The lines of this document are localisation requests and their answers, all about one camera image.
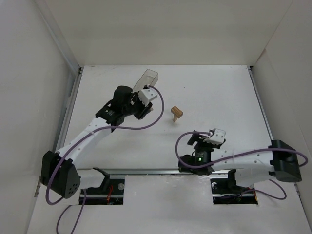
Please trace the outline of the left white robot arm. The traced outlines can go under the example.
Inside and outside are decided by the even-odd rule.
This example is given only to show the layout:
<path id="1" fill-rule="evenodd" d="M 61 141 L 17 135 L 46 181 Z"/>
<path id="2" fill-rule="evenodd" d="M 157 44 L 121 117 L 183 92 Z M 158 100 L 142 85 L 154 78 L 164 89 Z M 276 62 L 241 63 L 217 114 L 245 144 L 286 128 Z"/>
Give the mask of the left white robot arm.
<path id="1" fill-rule="evenodd" d="M 78 165 L 102 139 L 122 128 L 127 116 L 143 119 L 151 111 L 155 98 L 157 91 L 153 86 L 146 85 L 136 92 L 128 86 L 118 86 L 113 98 L 77 137 L 56 152 L 45 153 L 41 183 L 47 187 L 46 199 L 49 199 L 49 191 L 68 199 L 80 189 L 105 187 L 109 177 L 106 172 L 99 168 L 78 170 Z"/>

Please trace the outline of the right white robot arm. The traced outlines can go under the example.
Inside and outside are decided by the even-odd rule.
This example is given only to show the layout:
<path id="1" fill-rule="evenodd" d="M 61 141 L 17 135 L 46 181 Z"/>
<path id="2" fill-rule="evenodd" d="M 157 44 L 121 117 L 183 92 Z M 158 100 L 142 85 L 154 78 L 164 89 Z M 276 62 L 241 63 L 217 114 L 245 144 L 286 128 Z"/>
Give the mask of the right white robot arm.
<path id="1" fill-rule="evenodd" d="M 222 150 L 225 131 L 192 131 L 187 144 L 194 155 L 178 156 L 178 169 L 197 175 L 210 175 L 227 170 L 230 185 L 247 188 L 255 183 L 275 178 L 281 182 L 297 183 L 302 180 L 298 156 L 302 153 L 281 140 L 272 140 L 263 149 Z"/>

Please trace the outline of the striped dark wood block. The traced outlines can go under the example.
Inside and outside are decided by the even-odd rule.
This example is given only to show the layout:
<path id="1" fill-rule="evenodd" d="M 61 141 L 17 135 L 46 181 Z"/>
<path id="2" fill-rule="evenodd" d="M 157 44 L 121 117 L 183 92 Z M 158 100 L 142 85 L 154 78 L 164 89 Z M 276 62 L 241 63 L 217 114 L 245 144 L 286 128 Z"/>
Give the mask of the striped dark wood block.
<path id="1" fill-rule="evenodd" d="M 183 112 L 176 106 L 171 108 L 171 113 L 175 118 L 181 118 L 183 116 Z"/>

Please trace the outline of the clear plastic box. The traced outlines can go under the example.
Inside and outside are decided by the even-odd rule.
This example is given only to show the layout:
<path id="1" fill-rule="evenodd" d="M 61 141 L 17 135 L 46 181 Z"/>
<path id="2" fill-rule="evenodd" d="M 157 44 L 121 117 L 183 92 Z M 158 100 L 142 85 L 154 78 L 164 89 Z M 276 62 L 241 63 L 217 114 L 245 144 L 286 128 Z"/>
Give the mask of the clear plastic box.
<path id="1" fill-rule="evenodd" d="M 139 90 L 143 89 L 146 85 L 155 86 L 157 81 L 158 81 L 158 72 L 147 69 L 133 87 L 133 92 L 138 92 Z"/>

